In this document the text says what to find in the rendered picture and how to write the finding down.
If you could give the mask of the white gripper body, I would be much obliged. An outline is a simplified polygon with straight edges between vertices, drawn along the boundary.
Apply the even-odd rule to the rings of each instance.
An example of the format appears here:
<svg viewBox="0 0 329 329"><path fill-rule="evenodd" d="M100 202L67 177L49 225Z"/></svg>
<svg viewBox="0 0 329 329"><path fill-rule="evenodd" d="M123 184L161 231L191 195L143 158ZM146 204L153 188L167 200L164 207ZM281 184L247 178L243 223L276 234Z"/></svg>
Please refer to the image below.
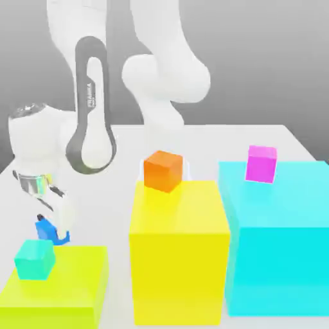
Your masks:
<svg viewBox="0 0 329 329"><path fill-rule="evenodd" d="M73 227L76 211L68 193L62 190L47 190L35 198L41 210L37 212L38 222L47 222L54 227L57 239L64 240Z"/></svg>

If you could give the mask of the small blue cube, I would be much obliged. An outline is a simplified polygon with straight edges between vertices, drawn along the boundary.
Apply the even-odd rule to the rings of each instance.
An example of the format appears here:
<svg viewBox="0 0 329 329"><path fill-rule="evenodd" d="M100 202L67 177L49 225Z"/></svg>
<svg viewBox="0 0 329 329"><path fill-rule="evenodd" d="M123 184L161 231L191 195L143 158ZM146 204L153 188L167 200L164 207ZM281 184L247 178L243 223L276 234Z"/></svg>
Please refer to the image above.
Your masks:
<svg viewBox="0 0 329 329"><path fill-rule="evenodd" d="M37 215L38 221L36 221L35 226L37 230L38 238L41 240L51 240L54 245L64 245L70 242L69 231L63 239L58 237L56 227L49 222L43 215Z"/></svg>

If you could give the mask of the small teal cube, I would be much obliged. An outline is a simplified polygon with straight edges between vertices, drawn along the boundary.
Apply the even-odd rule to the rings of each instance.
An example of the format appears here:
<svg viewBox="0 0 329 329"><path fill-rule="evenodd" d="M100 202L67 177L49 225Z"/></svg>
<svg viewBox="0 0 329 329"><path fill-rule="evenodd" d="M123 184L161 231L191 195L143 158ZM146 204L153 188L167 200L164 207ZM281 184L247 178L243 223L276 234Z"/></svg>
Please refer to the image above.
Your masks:
<svg viewBox="0 0 329 329"><path fill-rule="evenodd" d="M51 240L25 240L14 258L20 280L47 280L55 260Z"/></svg>

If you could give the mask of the small orange cube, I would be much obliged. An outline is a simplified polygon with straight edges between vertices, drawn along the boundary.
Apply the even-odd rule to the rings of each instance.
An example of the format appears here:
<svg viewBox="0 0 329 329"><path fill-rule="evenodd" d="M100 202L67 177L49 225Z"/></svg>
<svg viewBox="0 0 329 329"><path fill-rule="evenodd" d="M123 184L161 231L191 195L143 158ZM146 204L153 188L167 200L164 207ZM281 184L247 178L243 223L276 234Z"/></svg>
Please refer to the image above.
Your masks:
<svg viewBox="0 0 329 329"><path fill-rule="evenodd" d="M182 181L183 157L158 150L144 160L144 185L170 193Z"/></svg>

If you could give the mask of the small magenta cube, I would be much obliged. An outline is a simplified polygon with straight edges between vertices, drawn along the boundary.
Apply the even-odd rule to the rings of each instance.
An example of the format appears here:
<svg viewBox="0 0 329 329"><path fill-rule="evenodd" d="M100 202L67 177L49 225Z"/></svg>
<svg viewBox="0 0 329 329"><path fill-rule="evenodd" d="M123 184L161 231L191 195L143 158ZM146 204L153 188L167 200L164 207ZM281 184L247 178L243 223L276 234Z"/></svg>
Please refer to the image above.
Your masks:
<svg viewBox="0 0 329 329"><path fill-rule="evenodd" d="M246 166L246 181L272 184L277 164L277 149L259 145L250 145Z"/></svg>

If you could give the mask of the large lime box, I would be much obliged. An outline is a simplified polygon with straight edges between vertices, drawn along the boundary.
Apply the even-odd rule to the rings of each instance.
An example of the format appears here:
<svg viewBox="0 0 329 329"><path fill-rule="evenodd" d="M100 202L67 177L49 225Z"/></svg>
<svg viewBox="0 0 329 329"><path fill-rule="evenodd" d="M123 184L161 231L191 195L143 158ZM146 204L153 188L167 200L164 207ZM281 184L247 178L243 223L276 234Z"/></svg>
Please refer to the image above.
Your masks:
<svg viewBox="0 0 329 329"><path fill-rule="evenodd" d="M0 292L0 329L98 329L109 279L105 246L55 247L46 280L12 271Z"/></svg>

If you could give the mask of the large yellow box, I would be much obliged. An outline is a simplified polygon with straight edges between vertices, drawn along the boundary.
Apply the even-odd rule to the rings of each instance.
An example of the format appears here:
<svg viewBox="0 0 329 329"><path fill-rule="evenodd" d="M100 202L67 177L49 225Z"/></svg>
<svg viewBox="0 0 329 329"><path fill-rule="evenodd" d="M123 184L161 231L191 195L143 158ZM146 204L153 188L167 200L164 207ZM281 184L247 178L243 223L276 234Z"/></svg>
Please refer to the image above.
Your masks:
<svg viewBox="0 0 329 329"><path fill-rule="evenodd" d="M136 184L129 247L137 325L218 325L230 230L214 181Z"/></svg>

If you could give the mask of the large cyan box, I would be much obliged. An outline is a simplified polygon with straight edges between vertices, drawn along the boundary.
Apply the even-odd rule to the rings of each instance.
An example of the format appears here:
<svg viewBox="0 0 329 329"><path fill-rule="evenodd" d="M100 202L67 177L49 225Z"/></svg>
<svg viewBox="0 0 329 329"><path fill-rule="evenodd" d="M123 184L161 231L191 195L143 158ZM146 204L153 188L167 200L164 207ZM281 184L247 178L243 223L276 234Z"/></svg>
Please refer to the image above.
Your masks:
<svg viewBox="0 0 329 329"><path fill-rule="evenodd" d="M231 316L329 316L329 164L280 161L271 184L222 161L218 187L231 232Z"/></svg>

